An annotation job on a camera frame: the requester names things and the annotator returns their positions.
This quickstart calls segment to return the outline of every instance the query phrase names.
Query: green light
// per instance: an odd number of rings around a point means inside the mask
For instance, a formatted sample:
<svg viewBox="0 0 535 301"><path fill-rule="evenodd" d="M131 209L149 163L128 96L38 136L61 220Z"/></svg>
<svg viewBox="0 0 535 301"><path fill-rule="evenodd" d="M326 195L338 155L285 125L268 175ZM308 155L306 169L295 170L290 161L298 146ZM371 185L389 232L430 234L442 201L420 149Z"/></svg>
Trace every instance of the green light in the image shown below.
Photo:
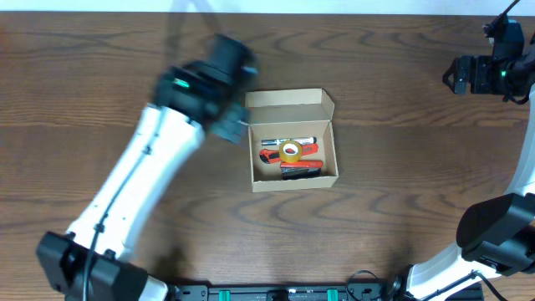
<svg viewBox="0 0 535 301"><path fill-rule="evenodd" d="M182 80L182 79L175 79L175 81L173 81L174 84L178 84L179 86L181 87L184 87L184 88L190 88L190 84L188 84L186 81Z"/></svg>

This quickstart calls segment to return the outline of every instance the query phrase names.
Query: tape roll core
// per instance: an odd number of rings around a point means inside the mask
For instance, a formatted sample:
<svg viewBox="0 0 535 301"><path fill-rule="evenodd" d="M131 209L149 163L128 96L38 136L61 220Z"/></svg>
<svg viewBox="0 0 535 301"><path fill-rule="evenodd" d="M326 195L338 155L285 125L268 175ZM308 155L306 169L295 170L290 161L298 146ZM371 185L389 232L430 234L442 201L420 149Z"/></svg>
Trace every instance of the tape roll core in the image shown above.
<svg viewBox="0 0 535 301"><path fill-rule="evenodd" d="M280 145L278 154L280 155L282 161L295 163L301 159L303 148L294 140L286 140Z"/></svg>

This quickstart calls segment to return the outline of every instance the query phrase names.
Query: wooden table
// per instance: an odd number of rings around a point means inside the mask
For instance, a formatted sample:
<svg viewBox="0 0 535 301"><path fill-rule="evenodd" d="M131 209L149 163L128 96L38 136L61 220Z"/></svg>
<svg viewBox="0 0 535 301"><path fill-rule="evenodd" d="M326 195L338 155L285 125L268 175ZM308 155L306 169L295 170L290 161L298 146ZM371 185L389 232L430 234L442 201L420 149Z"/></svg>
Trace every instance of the wooden table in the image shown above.
<svg viewBox="0 0 535 301"><path fill-rule="evenodd" d="M340 178L253 194L247 147L210 137L150 217L135 264L166 280L321 283L363 268L388 277L438 253L468 206L503 193L527 127L527 106L441 82L454 57L490 53L489 20L222 16L257 53L259 89L332 96ZM518 21L531 34L535 19ZM156 75L204 58L210 39L195 14L0 14L1 300L61 299L38 240L99 190ZM493 282L511 300L535 296L533 277Z"/></svg>

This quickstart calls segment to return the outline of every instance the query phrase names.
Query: box cutter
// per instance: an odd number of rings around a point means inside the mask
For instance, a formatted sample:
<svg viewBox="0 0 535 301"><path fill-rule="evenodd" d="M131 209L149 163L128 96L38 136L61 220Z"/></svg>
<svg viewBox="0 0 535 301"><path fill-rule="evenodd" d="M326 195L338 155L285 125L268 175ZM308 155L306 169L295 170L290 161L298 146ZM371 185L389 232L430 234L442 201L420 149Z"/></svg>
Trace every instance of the box cutter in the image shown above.
<svg viewBox="0 0 535 301"><path fill-rule="evenodd" d="M283 180L319 176L323 166L324 163L322 161L297 161L295 163L283 162L281 163Z"/></svg>
<svg viewBox="0 0 535 301"><path fill-rule="evenodd" d="M318 144L303 145L303 153L301 156L315 154L318 152ZM277 163L281 161L281 157L278 155L278 150L260 150L260 159L266 164Z"/></svg>

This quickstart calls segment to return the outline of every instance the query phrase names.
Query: white wall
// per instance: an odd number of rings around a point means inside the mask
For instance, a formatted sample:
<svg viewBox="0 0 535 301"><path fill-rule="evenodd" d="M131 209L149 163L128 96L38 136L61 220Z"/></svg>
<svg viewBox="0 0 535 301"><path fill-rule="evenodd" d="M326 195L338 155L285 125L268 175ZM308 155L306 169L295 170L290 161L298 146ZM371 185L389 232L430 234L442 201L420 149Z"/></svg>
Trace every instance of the white wall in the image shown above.
<svg viewBox="0 0 535 301"><path fill-rule="evenodd" d="M497 15L512 0L0 0L0 11ZM535 16L522 0L512 16Z"/></svg>

